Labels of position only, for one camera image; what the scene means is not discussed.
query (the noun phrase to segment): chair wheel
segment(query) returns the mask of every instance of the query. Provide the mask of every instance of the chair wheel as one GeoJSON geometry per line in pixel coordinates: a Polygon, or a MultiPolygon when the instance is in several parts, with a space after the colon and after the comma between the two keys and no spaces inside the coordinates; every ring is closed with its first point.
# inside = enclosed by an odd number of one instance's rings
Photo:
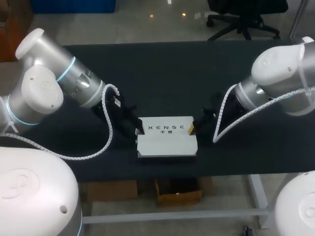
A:
{"type": "Polygon", "coordinates": [[[214,21],[212,19],[208,19],[207,23],[206,23],[207,27],[211,28],[215,25],[214,21]]]}

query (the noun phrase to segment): blue bin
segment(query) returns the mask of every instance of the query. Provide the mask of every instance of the blue bin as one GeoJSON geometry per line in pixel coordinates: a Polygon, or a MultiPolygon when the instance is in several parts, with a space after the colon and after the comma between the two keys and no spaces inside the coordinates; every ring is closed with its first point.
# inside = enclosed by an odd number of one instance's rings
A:
{"type": "Polygon", "coordinates": [[[40,13],[112,13],[116,0],[31,0],[33,12],[40,13]]]}

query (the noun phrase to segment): brown cardboard box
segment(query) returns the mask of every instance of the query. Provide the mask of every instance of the brown cardboard box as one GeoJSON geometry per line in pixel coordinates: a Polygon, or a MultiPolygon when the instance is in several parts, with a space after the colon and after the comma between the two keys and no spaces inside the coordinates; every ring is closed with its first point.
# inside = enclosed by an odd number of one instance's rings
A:
{"type": "Polygon", "coordinates": [[[0,0],[0,62],[15,60],[32,19],[30,0],[0,0]]]}
{"type": "Polygon", "coordinates": [[[160,207],[192,205],[200,202],[202,196],[215,196],[215,188],[211,177],[200,177],[196,180],[196,189],[186,193],[163,194],[159,182],[155,179],[157,203],[160,207]]]}
{"type": "Polygon", "coordinates": [[[86,200],[88,202],[105,202],[138,197],[136,180],[87,183],[86,200]]]}

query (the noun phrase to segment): white cable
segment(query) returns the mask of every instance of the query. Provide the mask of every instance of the white cable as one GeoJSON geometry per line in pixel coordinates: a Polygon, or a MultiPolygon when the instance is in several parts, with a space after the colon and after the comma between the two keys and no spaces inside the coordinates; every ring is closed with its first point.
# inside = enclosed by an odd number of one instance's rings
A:
{"type": "MultiPolygon", "coordinates": [[[[231,86],[228,91],[226,92],[224,98],[223,98],[223,101],[222,101],[222,104],[221,104],[221,108],[220,108],[220,111],[219,111],[219,116],[218,116],[218,121],[217,121],[217,125],[216,125],[216,129],[215,129],[215,133],[214,133],[214,136],[213,136],[213,140],[212,142],[213,143],[216,143],[220,138],[223,137],[224,134],[226,134],[230,129],[232,129],[234,126],[236,126],[237,124],[241,123],[242,121],[246,120],[247,118],[251,117],[252,115],[254,115],[255,113],[261,111],[261,110],[264,110],[265,108],[281,101],[281,100],[284,100],[284,99],[287,99],[291,96],[294,96],[294,95],[297,95],[297,94],[300,94],[300,93],[304,93],[306,92],[306,89],[304,88],[301,88],[301,89],[298,89],[298,90],[295,90],[295,91],[292,91],[292,92],[288,92],[284,95],[281,95],[259,107],[257,107],[256,109],[246,113],[245,115],[243,115],[242,117],[238,118],[236,121],[234,121],[233,123],[231,123],[227,128],[225,128],[220,134],[218,134],[218,131],[219,131],[219,128],[220,128],[220,123],[221,123],[221,119],[222,119],[222,115],[223,115],[223,111],[224,111],[224,107],[225,107],[225,103],[226,103],[226,100],[227,100],[227,97],[229,96],[229,94],[231,93],[231,91],[234,89],[236,85],[233,85],[231,86]]],[[[308,91],[314,91],[315,90],[315,87],[311,87],[310,89],[308,89],[308,91]]]]}
{"type": "Polygon", "coordinates": [[[113,139],[113,127],[112,127],[112,123],[110,122],[110,118],[109,118],[109,115],[108,115],[108,112],[107,112],[107,109],[106,109],[106,100],[105,100],[105,96],[106,96],[106,92],[107,92],[108,88],[113,89],[117,96],[120,95],[118,89],[112,84],[107,84],[104,87],[104,89],[103,89],[103,92],[102,92],[102,106],[103,106],[103,111],[104,111],[105,118],[106,118],[106,121],[107,121],[107,124],[108,124],[109,136],[108,136],[108,140],[107,140],[107,143],[105,144],[105,146],[100,151],[98,151],[98,152],[96,152],[96,153],[94,153],[92,155],[82,156],[82,157],[64,156],[64,155],[60,155],[58,153],[55,153],[53,151],[50,151],[47,148],[43,147],[42,145],[39,145],[39,144],[35,143],[32,140],[24,138],[24,137],[16,135],[16,134],[4,133],[4,134],[0,134],[0,136],[2,136],[2,137],[10,137],[10,138],[13,138],[13,139],[21,140],[21,141],[23,141],[25,143],[28,143],[28,144],[34,146],[35,148],[38,148],[38,149],[40,149],[42,151],[46,151],[46,152],[48,152],[50,154],[53,154],[53,155],[55,155],[57,157],[60,157],[61,159],[64,159],[64,160],[81,161],[81,160],[88,160],[88,159],[94,158],[94,157],[100,155],[101,153],[103,153],[104,151],[106,151],[106,149],[109,147],[109,145],[110,145],[110,143],[112,142],[112,139],[113,139]]]}

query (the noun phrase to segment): black tabletop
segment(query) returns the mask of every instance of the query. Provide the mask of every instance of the black tabletop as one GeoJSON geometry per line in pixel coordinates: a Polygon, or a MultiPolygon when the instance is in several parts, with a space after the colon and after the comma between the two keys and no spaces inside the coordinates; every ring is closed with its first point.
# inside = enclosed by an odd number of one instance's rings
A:
{"type": "MultiPolygon", "coordinates": [[[[255,58],[288,41],[214,41],[86,45],[67,48],[106,83],[116,85],[140,117],[194,116],[210,96],[226,91],[251,72],[255,58]]],[[[315,113],[295,118],[277,105],[228,132],[217,144],[198,144],[194,161],[143,163],[136,145],[118,132],[108,151],[86,161],[67,161],[78,181],[148,177],[196,177],[305,172],[315,169],[315,113]]],[[[108,128],[90,110],[65,98],[63,106],[25,134],[64,155],[92,154],[108,128]]],[[[2,146],[28,147],[12,139],[2,146]]]]}

